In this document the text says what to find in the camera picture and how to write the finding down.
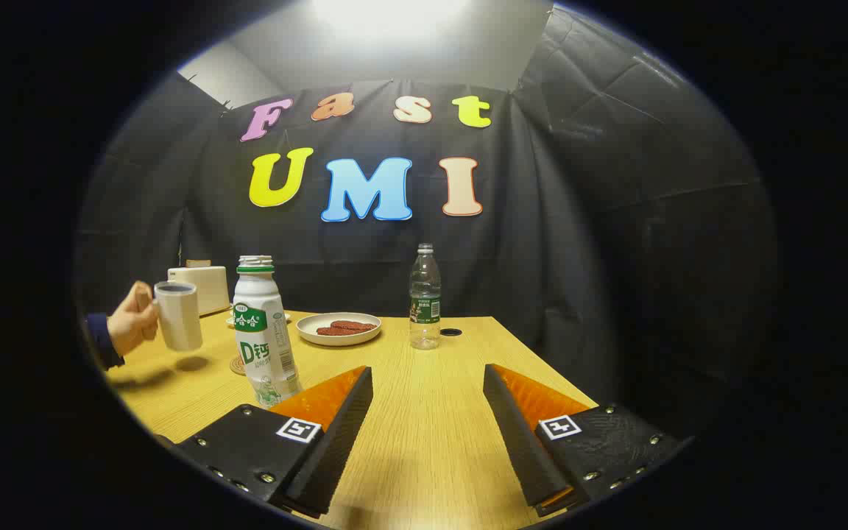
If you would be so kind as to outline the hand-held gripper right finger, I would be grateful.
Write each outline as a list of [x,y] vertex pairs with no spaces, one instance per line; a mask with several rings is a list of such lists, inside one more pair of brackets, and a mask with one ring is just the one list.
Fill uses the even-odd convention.
[[539,516],[598,503],[683,446],[625,406],[587,406],[498,364],[486,365],[482,392],[523,496]]

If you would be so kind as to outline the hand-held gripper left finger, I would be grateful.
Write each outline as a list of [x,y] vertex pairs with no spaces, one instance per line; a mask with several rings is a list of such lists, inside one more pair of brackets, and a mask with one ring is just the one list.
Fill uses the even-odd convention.
[[373,392],[359,366],[263,409],[239,405],[174,452],[254,500],[313,517],[328,513]]

